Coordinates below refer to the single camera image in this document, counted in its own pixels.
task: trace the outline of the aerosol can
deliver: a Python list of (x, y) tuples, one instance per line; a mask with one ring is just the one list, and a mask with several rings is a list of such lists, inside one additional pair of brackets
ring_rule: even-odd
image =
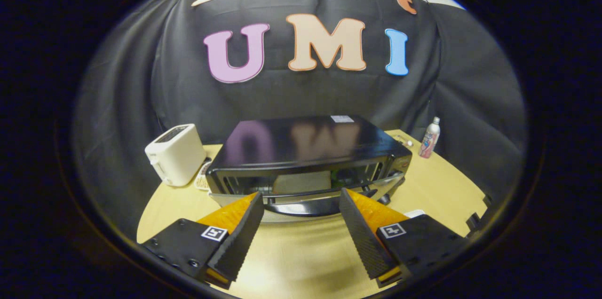
[(439, 117), (435, 117), (433, 122), (426, 128), (422, 145), (420, 146), (419, 156), (423, 158), (430, 157), (430, 154), (435, 149), (435, 145), (439, 140), (441, 134), (441, 128), (439, 127)]

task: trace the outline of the white label sticker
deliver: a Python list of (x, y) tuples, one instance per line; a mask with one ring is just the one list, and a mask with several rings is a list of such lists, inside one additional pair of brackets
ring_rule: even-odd
[(402, 228), (402, 226), (398, 223), (383, 226), (380, 228), (380, 231), (386, 239), (406, 234), (406, 230), (404, 230), (404, 228)]
[(222, 241), (222, 238), (228, 230), (225, 228), (216, 228), (215, 226), (209, 226), (203, 233), (201, 233), (201, 237), (206, 237), (207, 239)]
[(353, 119), (349, 116), (331, 116), (335, 123), (353, 123)]

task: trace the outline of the peach letter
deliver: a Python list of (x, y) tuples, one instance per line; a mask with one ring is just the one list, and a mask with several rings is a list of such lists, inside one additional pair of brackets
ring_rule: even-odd
[(288, 63), (291, 70), (309, 71), (318, 66), (311, 57), (311, 47), (325, 68), (331, 67), (339, 49), (341, 58), (337, 66), (340, 69), (361, 71), (366, 68), (362, 58), (362, 30), (365, 28), (362, 21), (343, 18), (332, 34), (314, 15), (289, 15), (286, 21), (295, 28), (295, 58)]

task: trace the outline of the wooden tabletop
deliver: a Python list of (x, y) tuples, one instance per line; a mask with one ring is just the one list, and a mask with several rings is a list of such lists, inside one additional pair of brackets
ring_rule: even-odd
[[(411, 140), (412, 162), (406, 181), (391, 197), (389, 207), (405, 213), (423, 210), (441, 224), (466, 236), (466, 220), (486, 210), (484, 193), (447, 160), (433, 153), (418, 156), (420, 142), (400, 130), (387, 131), (396, 139)], [(215, 157), (221, 145), (205, 145)], [(137, 241), (144, 243), (179, 218), (198, 220), (219, 205), (204, 190), (175, 188), (161, 183), (142, 213)], [(262, 222), (245, 262), (230, 290), (245, 299), (354, 299), (379, 289), (370, 280), (340, 215), (304, 222)]]

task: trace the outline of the black cloth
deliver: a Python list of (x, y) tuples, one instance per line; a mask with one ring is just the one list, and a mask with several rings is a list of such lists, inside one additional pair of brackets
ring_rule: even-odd
[[(149, 0), (134, 8), (104, 40), (82, 82), (76, 163), (88, 195), (131, 239), (160, 182), (144, 147), (178, 124), (196, 124), (208, 144), (223, 142), (245, 119), (359, 114), (422, 139), (437, 116), (435, 151), (494, 201), (518, 181), (527, 141), (519, 85), (501, 48), (468, 12), (423, 0), (412, 0), (416, 15), (395, 0), (213, 0), (191, 7), (194, 1)], [(285, 19), (301, 13), (315, 14), (329, 32), (343, 18), (363, 21), (367, 68), (326, 69), (318, 61), (311, 71), (289, 70), (294, 29)], [(232, 31), (228, 58), (241, 66), (247, 39), (240, 29), (254, 23), (270, 25), (262, 71), (243, 83), (217, 81), (204, 38)], [(408, 36), (407, 76), (385, 71), (385, 29)]]

